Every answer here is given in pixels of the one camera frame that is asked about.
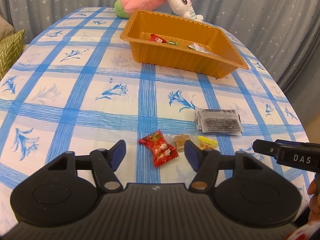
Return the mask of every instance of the finger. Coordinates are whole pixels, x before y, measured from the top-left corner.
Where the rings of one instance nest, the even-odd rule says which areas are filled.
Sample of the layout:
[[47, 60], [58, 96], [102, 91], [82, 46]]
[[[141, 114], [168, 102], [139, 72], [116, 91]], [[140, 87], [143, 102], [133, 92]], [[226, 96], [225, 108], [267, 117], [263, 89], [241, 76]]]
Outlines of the finger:
[[309, 214], [308, 220], [309, 220], [309, 222], [320, 220], [320, 213], [319, 213], [319, 214], [314, 214], [314, 213], [311, 211], [310, 214]]
[[313, 195], [312, 196], [312, 198], [310, 199], [309, 207], [310, 207], [310, 210], [314, 214], [320, 213], [320, 207], [319, 207], [319, 204], [318, 204], [318, 196], [317, 195]]
[[308, 192], [308, 195], [313, 195], [313, 194], [315, 194], [317, 192], [317, 185], [316, 185], [316, 181], [315, 180], [313, 180], [310, 183], [307, 192]]

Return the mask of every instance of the tablecloth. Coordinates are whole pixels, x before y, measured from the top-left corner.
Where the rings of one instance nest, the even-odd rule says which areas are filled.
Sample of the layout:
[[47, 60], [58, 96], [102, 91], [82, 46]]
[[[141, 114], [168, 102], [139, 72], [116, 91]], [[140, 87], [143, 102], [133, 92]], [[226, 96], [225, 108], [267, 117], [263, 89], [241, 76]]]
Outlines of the tablecloth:
[[[121, 183], [184, 182], [195, 172], [184, 154], [160, 168], [137, 140], [160, 129], [192, 133], [195, 106], [236, 109], [244, 133], [217, 136], [218, 150], [244, 150], [297, 186], [300, 212], [313, 173], [281, 167], [252, 150], [255, 139], [308, 141], [303, 127], [276, 82], [232, 34], [249, 70], [223, 79], [134, 62], [120, 34], [127, 20], [112, 8], [80, 8], [38, 35], [0, 82], [0, 233], [15, 223], [9, 198], [21, 181], [67, 150], [85, 155], [111, 148], [119, 139], [127, 153], [116, 175]], [[88, 171], [79, 176], [93, 182]], [[232, 176], [220, 171], [218, 183]]]

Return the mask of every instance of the red wrapper in tray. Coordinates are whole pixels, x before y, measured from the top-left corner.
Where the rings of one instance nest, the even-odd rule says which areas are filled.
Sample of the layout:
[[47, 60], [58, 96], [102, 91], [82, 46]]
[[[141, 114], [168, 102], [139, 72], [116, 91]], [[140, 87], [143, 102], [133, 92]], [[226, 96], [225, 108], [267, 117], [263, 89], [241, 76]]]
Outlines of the red wrapper in tray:
[[156, 42], [159, 42], [159, 43], [167, 43], [165, 41], [165, 39], [155, 35], [155, 34], [151, 34], [151, 39], [149, 41], [156, 41]]

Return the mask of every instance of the cushion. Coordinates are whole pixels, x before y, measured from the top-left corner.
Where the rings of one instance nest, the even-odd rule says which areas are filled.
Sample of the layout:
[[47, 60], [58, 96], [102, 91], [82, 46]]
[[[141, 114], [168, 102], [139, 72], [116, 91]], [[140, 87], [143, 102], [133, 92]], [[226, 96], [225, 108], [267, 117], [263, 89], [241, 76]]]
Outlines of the cushion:
[[0, 41], [9, 36], [14, 32], [14, 29], [11, 24], [9, 24], [1, 15], [0, 15]]
[[21, 30], [0, 41], [0, 80], [20, 57], [23, 37]]

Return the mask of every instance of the metal screw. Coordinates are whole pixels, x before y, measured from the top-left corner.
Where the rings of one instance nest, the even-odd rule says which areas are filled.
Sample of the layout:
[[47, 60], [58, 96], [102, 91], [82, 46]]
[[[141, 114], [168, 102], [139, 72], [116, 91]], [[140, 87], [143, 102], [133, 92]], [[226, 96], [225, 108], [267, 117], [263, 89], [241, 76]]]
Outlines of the metal screw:
[[120, 183], [116, 181], [109, 181], [104, 184], [106, 189], [114, 190], [120, 187]]
[[206, 183], [203, 182], [203, 181], [196, 181], [196, 182], [192, 183], [191, 186], [192, 186], [193, 188], [195, 188], [195, 189], [202, 190], [202, 189], [207, 188], [208, 184], [206, 184]]

